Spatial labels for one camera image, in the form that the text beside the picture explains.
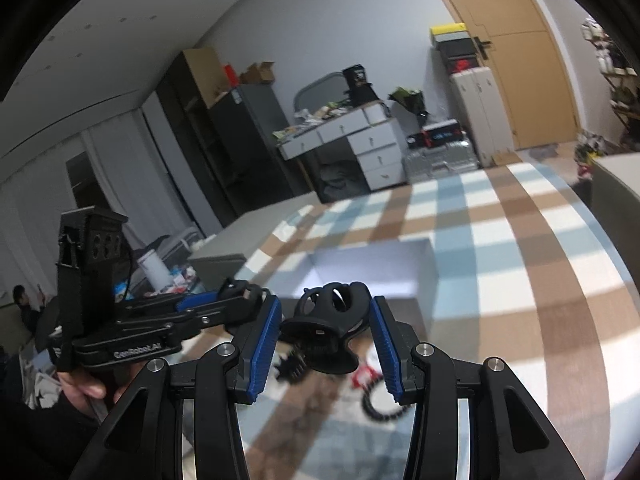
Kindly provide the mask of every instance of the plaid tablecloth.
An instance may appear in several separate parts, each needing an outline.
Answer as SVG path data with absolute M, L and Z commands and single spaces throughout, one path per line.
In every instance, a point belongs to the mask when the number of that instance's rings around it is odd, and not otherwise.
M 299 253 L 420 238 L 430 239 L 439 275 L 429 341 L 475 362 L 503 357 L 585 476 L 615 478 L 640 442 L 638 292 L 549 168 L 516 164 L 308 206 L 238 278 L 264 285 Z M 219 341 L 206 335 L 188 354 Z M 356 342 L 361 353 L 369 344 Z M 413 413 L 371 422 L 360 396 L 344 378 L 312 373 L 285 386 L 270 376 L 258 402 L 239 410 L 252 479 L 401 478 Z

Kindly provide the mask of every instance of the open box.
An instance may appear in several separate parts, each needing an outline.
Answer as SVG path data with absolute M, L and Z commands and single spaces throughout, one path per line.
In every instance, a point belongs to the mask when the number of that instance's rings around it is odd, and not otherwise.
M 372 296 L 386 297 L 396 320 L 409 323 L 426 340 L 438 286 L 428 239 L 292 254 L 265 286 L 280 298 L 285 317 L 291 317 L 305 288 L 332 282 L 363 282 Z

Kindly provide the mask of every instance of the gray storage box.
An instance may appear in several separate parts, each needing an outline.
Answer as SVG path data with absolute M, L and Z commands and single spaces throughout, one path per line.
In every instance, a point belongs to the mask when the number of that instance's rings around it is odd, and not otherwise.
M 411 184 L 475 171 L 479 167 L 473 146 L 466 136 L 465 140 L 448 142 L 438 148 L 413 150 L 404 156 L 402 163 Z

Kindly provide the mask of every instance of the white curtain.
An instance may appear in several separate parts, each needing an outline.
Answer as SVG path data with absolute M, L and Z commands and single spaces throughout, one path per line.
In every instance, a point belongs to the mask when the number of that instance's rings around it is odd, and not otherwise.
M 69 139 L 0 184 L 0 274 L 9 294 L 18 284 L 56 294 L 60 214 L 76 207 L 66 161 L 78 146 Z
M 81 138 L 111 208 L 129 217 L 125 235 L 133 248 L 191 225 L 140 110 L 96 124 L 82 131 Z

